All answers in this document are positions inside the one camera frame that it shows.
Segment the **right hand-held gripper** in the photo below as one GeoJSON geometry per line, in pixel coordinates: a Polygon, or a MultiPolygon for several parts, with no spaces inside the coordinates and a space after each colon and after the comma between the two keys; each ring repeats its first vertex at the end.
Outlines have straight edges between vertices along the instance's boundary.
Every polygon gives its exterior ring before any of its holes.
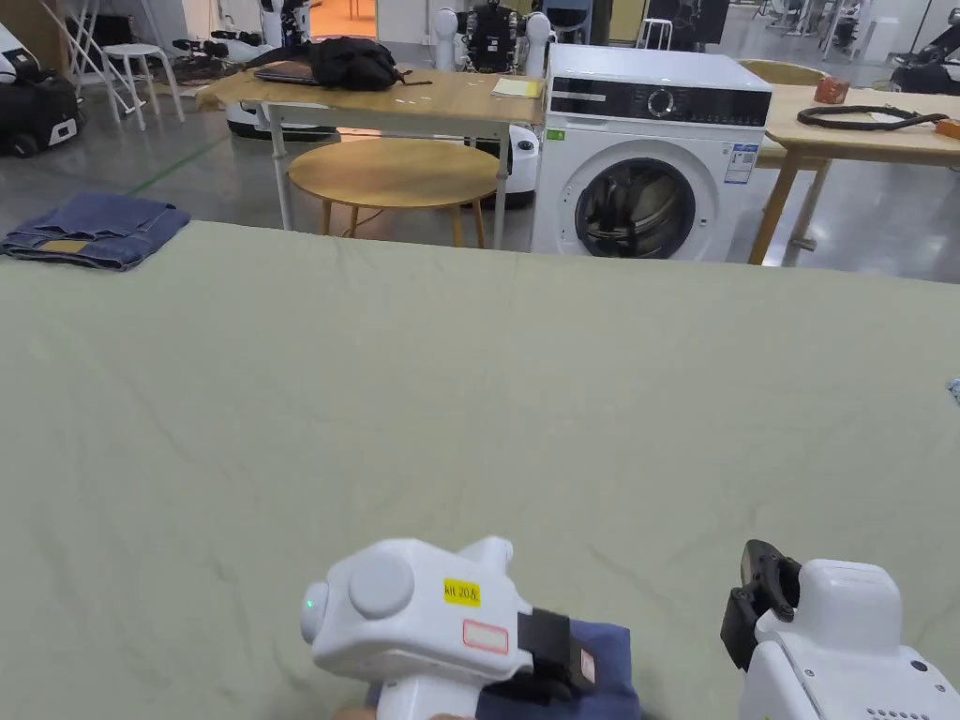
{"type": "Polygon", "coordinates": [[[720,638],[744,675],[741,719],[956,719],[957,690],[902,641],[903,601],[883,568],[800,563],[745,544],[720,638]]]}

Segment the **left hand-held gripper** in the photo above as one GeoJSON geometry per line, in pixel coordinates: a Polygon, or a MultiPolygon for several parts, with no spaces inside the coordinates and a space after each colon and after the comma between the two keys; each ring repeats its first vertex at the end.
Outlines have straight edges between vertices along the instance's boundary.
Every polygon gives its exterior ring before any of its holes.
{"type": "Polygon", "coordinates": [[[487,536],[449,551],[384,539],[333,565],[303,600],[313,664],[381,688],[379,719],[472,718],[482,692],[549,704],[595,691],[595,661],[569,622],[543,615],[509,577],[513,547],[487,536]]]}

